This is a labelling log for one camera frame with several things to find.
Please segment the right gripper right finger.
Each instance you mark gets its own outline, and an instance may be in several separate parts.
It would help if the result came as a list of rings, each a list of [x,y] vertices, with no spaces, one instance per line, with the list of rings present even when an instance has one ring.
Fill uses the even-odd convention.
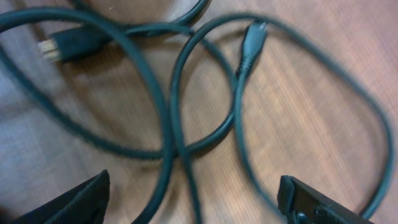
[[[280,178],[277,202],[288,223],[373,224],[289,175]]]

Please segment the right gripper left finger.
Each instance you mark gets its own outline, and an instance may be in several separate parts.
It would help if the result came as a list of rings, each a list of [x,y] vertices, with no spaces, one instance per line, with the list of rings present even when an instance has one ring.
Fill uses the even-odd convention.
[[[108,171],[15,219],[18,224],[103,224],[109,202]]]

